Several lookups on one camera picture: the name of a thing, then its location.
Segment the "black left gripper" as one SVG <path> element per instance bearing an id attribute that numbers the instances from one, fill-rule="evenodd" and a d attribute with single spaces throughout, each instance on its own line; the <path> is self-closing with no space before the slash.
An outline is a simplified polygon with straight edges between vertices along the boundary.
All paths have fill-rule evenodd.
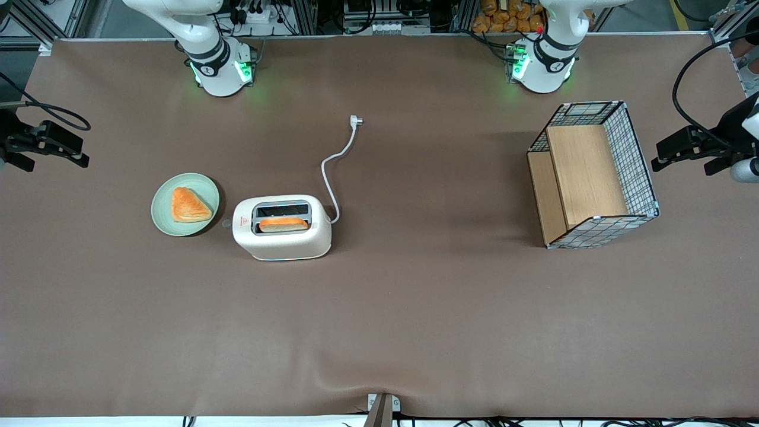
<path id="1" fill-rule="evenodd" d="M 729 109 L 715 127 L 716 135 L 730 145 L 735 154 L 757 156 L 758 94 L 753 94 Z M 656 144 L 657 156 L 651 160 L 652 171 L 661 172 L 669 165 L 714 157 L 716 142 L 706 133 L 687 125 Z"/>

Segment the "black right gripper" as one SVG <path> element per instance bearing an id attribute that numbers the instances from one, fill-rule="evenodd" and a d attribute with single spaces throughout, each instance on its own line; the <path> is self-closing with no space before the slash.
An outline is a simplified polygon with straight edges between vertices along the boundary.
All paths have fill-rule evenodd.
<path id="1" fill-rule="evenodd" d="M 81 168 L 87 168 L 90 161 L 83 153 L 83 139 L 76 133 L 50 120 L 42 121 L 36 129 L 17 118 L 14 109 L 1 110 L 1 144 L 8 153 L 60 157 Z"/>

